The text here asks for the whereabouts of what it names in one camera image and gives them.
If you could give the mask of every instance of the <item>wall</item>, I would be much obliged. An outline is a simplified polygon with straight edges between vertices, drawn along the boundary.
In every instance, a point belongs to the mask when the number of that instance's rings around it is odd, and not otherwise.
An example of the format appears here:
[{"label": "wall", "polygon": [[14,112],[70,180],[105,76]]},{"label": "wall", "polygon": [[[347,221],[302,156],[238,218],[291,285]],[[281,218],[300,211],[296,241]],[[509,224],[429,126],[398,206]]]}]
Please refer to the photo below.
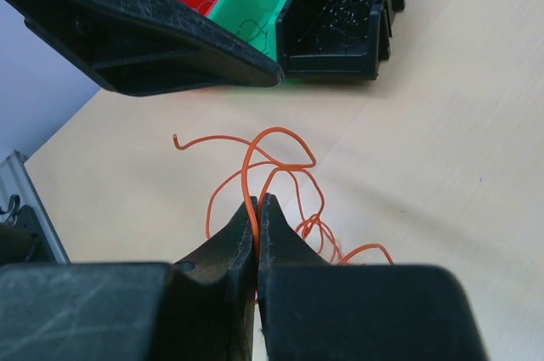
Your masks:
[{"label": "wall", "polygon": [[0,0],[0,161],[34,153],[97,91]]}]

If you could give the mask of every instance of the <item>wooden table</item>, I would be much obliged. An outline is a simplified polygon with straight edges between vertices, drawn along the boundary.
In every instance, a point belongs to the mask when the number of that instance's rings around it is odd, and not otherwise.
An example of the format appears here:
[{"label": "wooden table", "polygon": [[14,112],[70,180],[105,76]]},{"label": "wooden table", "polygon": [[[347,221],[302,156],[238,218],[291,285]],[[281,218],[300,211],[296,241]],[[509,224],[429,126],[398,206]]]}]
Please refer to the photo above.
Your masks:
[{"label": "wooden table", "polygon": [[[179,259],[204,241],[207,200],[245,150],[222,142],[179,152],[172,134],[252,138],[289,127],[319,159],[324,219],[344,251],[377,241],[397,262],[450,269],[491,358],[541,360],[543,1],[407,0],[393,33],[391,60],[362,86],[98,93],[26,163],[71,259]],[[280,136],[264,146],[302,157]],[[266,174],[252,177],[253,189]],[[272,192],[294,224],[289,178]],[[303,198],[317,207],[308,183]],[[234,183],[213,227],[240,203]],[[264,359],[261,341],[255,359]]]}]

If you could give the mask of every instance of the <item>screw hole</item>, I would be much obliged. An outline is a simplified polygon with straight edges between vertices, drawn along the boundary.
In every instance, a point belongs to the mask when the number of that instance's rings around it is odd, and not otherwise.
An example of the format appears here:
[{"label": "screw hole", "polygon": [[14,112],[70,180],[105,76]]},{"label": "screw hole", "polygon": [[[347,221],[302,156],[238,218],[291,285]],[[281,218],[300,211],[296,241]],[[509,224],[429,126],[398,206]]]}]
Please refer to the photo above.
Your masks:
[{"label": "screw hole", "polygon": [[191,263],[191,262],[180,262],[180,263],[178,263],[178,266],[184,272],[190,272],[191,270],[196,269],[196,265],[194,263]]}]

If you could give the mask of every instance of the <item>orange wire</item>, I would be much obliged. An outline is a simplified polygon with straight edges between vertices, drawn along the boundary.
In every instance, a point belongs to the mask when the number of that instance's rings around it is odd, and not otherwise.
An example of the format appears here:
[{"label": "orange wire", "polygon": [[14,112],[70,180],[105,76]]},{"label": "orange wire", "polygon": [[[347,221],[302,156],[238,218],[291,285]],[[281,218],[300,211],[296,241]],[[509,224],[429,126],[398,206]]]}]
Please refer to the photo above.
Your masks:
[{"label": "orange wire", "polygon": [[[306,154],[308,155],[310,162],[309,163],[284,163],[282,161],[276,160],[274,157],[266,153],[263,149],[258,147],[258,144],[267,136],[269,136],[272,133],[283,133],[287,136],[290,136],[291,138],[294,138],[304,149]],[[325,247],[325,240],[328,240],[332,245],[332,256],[329,259],[330,263],[333,263],[334,260],[337,258],[339,265],[344,265],[349,262],[350,259],[352,259],[355,255],[358,255],[362,251],[367,251],[369,249],[379,249],[382,251],[383,255],[387,258],[388,262],[390,264],[394,264],[392,257],[389,255],[387,249],[381,244],[367,244],[360,246],[359,248],[351,251],[348,255],[345,257],[342,255],[342,252],[340,251],[340,246],[337,243],[337,240],[334,236],[334,233],[332,230],[321,220],[321,214],[325,209],[325,196],[323,195],[323,192],[321,191],[319,185],[317,184],[317,181],[315,180],[314,176],[307,170],[308,168],[315,167],[317,164],[317,160],[315,159],[314,154],[310,150],[309,146],[300,138],[296,133],[292,132],[289,129],[285,129],[284,127],[271,127],[269,129],[266,129],[262,131],[253,141],[245,140],[244,138],[238,138],[236,136],[228,136],[228,135],[213,135],[213,136],[206,136],[203,138],[197,138],[187,144],[179,144],[178,137],[174,134],[173,135],[173,143],[176,149],[179,150],[186,150],[191,146],[194,146],[195,144],[199,144],[202,142],[206,142],[208,140],[231,140],[238,143],[242,143],[248,146],[246,155],[244,157],[244,161],[242,163],[242,167],[240,170],[229,176],[226,180],[224,180],[213,192],[212,197],[210,198],[210,201],[208,203],[207,207],[207,217],[206,217],[206,237],[209,239],[211,238],[211,216],[212,216],[212,208],[213,208],[213,202],[215,200],[215,197],[218,195],[218,193],[228,184],[230,183],[234,178],[241,176],[241,190],[244,197],[244,202],[246,204],[247,213],[249,215],[250,223],[252,225],[252,235],[253,235],[253,241],[255,245],[255,253],[258,260],[258,252],[259,252],[259,240],[260,240],[260,223],[259,218],[261,217],[261,211],[263,209],[263,203],[264,203],[264,196],[266,195],[270,184],[274,180],[275,175],[278,172],[286,172],[289,174],[289,176],[292,178],[293,182],[295,183],[295,191],[297,196],[297,205],[298,205],[298,212],[300,214],[302,222],[295,228],[295,232],[301,233],[301,237],[303,240],[306,240],[309,235],[311,234],[312,230],[315,226],[317,226],[319,232],[320,232],[320,247],[317,250],[318,254],[321,254],[323,252],[323,249]],[[261,154],[264,158],[268,159],[267,161],[259,161],[256,163],[251,163],[253,152],[257,151],[259,154]],[[276,167],[270,172],[269,176],[267,177],[263,189],[261,190],[261,194],[258,199],[258,209],[257,212],[253,209],[252,201],[251,201],[251,193],[249,190],[248,185],[248,173],[249,170],[251,170],[254,167],[257,166],[264,166],[264,165],[275,165]],[[305,218],[304,212],[303,212],[303,205],[302,205],[302,199],[300,196],[300,186],[299,182],[297,180],[297,177],[295,175],[295,172],[301,172],[304,174],[308,179],[311,181],[311,183],[314,185],[315,190],[317,191],[319,197],[320,197],[320,209],[313,215],[311,215],[308,218]]]}]

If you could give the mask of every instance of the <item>black plastic bin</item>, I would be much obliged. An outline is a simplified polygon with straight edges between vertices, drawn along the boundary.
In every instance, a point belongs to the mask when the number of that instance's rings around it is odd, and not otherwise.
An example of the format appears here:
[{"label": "black plastic bin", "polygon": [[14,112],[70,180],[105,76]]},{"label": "black plastic bin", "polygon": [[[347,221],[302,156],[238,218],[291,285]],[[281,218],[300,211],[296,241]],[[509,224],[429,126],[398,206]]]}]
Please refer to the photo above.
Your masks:
[{"label": "black plastic bin", "polygon": [[404,8],[405,0],[287,0],[276,20],[278,62],[288,78],[376,79]]}]

